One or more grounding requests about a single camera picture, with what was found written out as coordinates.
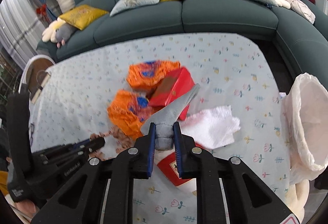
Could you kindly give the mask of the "left hand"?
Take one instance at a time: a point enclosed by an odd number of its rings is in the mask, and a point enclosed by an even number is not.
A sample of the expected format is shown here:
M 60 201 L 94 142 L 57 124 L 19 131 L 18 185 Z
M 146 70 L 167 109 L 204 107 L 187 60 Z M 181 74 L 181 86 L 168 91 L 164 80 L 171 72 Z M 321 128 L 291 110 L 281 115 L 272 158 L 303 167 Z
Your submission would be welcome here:
M 8 162 L 8 171 L 5 172 L 1 183 L 1 192 L 4 194 L 6 201 L 9 203 L 11 209 L 19 217 L 23 223 L 31 223 L 32 218 L 39 211 L 38 207 L 30 200 L 22 200 L 20 202 L 14 202 L 9 194 L 8 183 L 12 182 L 14 179 L 14 167 L 12 164 L 12 159 L 6 157 Z

